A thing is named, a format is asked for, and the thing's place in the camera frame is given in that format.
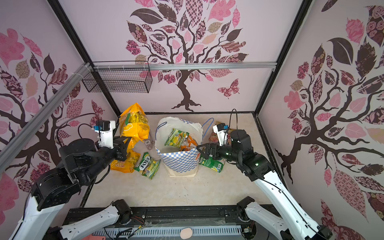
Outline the green Fox's candy bag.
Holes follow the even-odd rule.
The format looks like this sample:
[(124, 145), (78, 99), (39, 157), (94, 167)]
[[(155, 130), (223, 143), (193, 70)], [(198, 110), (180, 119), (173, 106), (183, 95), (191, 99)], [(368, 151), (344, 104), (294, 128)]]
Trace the green Fox's candy bag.
[(225, 165), (225, 160), (214, 160), (211, 157), (209, 159), (205, 159), (204, 157), (200, 157), (199, 164), (211, 170), (214, 170), (217, 173), (221, 173)]

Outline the yellow mango snack bag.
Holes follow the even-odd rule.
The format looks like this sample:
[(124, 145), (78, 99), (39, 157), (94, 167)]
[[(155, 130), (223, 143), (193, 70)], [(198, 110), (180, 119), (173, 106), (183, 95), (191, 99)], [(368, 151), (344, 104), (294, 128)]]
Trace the yellow mango snack bag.
[(140, 154), (133, 151), (127, 150), (126, 160), (118, 161), (114, 160), (111, 163), (111, 170), (122, 172), (122, 173), (133, 173), (134, 168), (138, 160), (140, 159)]

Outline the blue checkered paper bag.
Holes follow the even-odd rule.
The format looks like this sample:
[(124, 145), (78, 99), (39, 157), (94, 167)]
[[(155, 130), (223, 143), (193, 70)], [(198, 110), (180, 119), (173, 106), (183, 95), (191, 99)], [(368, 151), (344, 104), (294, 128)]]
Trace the blue checkered paper bag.
[(207, 123), (213, 123), (213, 121), (214, 119), (210, 118), (203, 125), (176, 117), (166, 117), (159, 121), (155, 133), (155, 149), (171, 178), (194, 177), (198, 172), (200, 162), (200, 152), (197, 147), (182, 152), (180, 148), (165, 146), (165, 142), (173, 128), (188, 132), (189, 136), (194, 138), (200, 145), (206, 135), (204, 127)]

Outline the colourful spring tea candy bag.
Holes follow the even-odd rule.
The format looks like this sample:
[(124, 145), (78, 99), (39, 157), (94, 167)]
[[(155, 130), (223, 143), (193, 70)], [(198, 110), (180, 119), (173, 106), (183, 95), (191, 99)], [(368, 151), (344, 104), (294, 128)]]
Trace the colourful spring tea candy bag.
[(184, 141), (188, 138), (188, 136), (188, 132), (183, 132), (173, 128), (170, 135), (168, 136), (168, 139), (165, 142), (165, 146), (180, 148), (183, 145)]

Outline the small green Fox's packet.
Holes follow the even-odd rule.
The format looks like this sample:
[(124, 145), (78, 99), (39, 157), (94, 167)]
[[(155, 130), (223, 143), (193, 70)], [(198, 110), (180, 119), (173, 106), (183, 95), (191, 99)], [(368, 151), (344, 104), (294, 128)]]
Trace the small green Fox's packet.
[(148, 152), (143, 154), (140, 163), (134, 168), (142, 176), (152, 180), (160, 167), (161, 160), (155, 160)]

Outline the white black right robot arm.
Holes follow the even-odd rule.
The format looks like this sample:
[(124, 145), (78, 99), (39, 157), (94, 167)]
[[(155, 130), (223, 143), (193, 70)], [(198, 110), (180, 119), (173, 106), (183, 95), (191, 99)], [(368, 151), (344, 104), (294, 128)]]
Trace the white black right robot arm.
[(278, 240), (329, 240), (332, 232), (318, 224), (299, 205), (282, 183), (269, 160), (254, 152), (251, 137), (245, 130), (230, 134), (231, 145), (224, 143), (202, 144), (197, 150), (207, 159), (225, 159), (257, 185), (269, 198), (278, 215), (263, 208), (251, 197), (246, 197), (238, 206), (242, 217), (254, 221), (268, 230)]

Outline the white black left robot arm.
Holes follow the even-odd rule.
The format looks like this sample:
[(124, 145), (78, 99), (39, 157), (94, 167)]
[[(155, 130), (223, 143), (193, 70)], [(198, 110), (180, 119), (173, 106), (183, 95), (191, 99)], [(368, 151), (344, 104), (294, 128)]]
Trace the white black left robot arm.
[(11, 235), (12, 240), (81, 240), (115, 223), (126, 225), (132, 210), (124, 200), (116, 200), (78, 222), (52, 227), (59, 211), (83, 186), (96, 182), (97, 176), (114, 160), (125, 160), (129, 137), (114, 137), (112, 146), (97, 148), (90, 139), (78, 139), (60, 148), (61, 162), (42, 174), (26, 199), (23, 217)]

